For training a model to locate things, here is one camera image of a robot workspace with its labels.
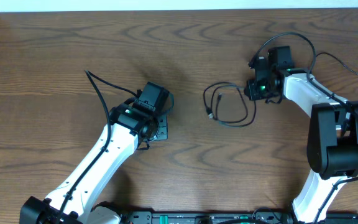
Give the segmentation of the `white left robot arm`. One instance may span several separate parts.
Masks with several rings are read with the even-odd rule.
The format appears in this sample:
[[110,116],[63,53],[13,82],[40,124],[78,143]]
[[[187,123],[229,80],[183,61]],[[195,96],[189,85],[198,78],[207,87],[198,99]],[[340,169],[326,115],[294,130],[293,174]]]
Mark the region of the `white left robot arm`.
[[119,223],[121,216],[94,204],[111,177],[141,143],[167,139],[167,114],[135,100],[113,108],[93,148],[43,200],[30,197],[20,223]]

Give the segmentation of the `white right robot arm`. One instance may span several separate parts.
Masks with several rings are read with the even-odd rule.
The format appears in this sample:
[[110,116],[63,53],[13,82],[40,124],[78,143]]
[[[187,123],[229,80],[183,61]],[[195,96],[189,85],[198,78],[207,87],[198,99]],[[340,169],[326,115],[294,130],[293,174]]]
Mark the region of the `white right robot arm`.
[[295,68],[288,46],[255,55],[249,62],[255,77],[244,91],[252,101],[287,99],[309,117],[306,154],[311,167],[307,180],[284,213],[281,223],[341,223],[350,215],[327,214],[338,192],[358,181],[358,101],[335,95],[320,84],[311,71]]

